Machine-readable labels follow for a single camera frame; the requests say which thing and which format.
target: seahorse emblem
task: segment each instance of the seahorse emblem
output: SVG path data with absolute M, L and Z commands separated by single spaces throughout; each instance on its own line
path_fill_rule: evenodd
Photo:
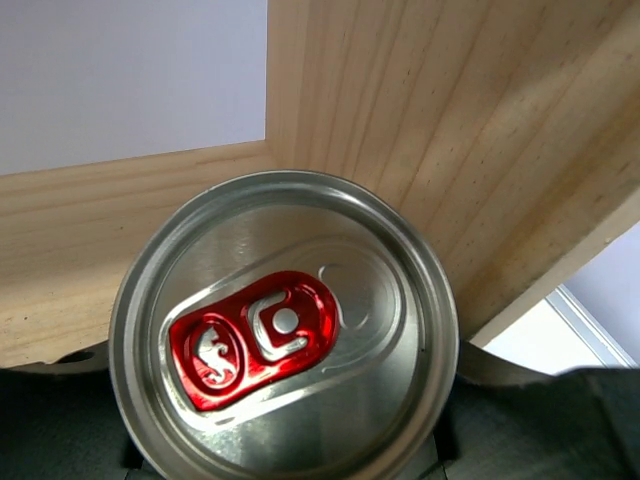
M 236 366 L 223 357 L 229 346 L 218 342 L 219 338 L 218 332 L 211 327 L 202 334 L 196 348 L 196 355 L 211 369 L 207 378 L 215 383 L 223 383 L 227 372 L 231 378 L 238 373 Z

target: wood grain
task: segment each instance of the wood grain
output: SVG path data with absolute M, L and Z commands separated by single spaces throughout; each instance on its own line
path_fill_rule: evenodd
M 288 61 L 270 64 L 267 142 L 423 232 L 465 335 L 518 318 L 640 219 L 640 2 L 305 5 L 269 3 L 269 52 Z
M 0 367 L 105 340 L 151 234 L 207 187 L 274 166 L 260 141 L 0 177 Z

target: black object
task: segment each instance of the black object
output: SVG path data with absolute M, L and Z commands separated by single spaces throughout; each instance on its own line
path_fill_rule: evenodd
M 458 378 L 416 479 L 640 478 L 640 370 L 578 370 L 524 386 Z M 0 370 L 0 478 L 151 480 L 107 371 Z

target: can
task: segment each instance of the can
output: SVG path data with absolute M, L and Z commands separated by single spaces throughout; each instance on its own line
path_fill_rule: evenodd
M 458 353 L 444 271 L 371 192 L 270 171 L 181 207 L 115 301 L 112 382 L 169 479 L 393 478 Z

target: pull tab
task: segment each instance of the pull tab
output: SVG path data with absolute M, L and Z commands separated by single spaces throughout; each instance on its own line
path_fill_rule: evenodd
M 311 275 L 285 271 L 178 318 L 169 346 L 185 393 L 204 412 L 313 367 L 338 330 L 331 291 Z

